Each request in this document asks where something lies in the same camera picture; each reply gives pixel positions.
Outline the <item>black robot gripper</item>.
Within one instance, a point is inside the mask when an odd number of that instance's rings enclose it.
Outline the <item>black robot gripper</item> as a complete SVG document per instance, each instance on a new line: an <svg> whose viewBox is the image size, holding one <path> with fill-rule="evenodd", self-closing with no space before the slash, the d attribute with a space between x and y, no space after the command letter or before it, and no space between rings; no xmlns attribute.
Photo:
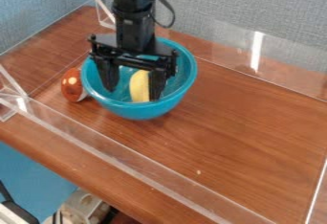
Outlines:
<svg viewBox="0 0 327 224"><path fill-rule="evenodd" d="M165 77L176 73L176 51L156 38L153 10L113 10L115 34L91 34L91 58L96 63L104 88L113 92L121 66L149 71L149 101L160 98Z"/></svg>

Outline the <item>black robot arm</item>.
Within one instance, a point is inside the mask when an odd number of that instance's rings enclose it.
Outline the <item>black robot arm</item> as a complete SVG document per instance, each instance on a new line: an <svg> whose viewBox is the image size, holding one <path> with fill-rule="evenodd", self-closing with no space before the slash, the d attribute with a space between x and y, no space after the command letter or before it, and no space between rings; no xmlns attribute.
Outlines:
<svg viewBox="0 0 327 224"><path fill-rule="evenodd" d="M112 92L120 79L120 67L149 72L149 101L156 101L167 80L176 74L177 53L155 35L155 4L165 0L113 0L116 34L92 34L88 38L93 60L104 88Z"/></svg>

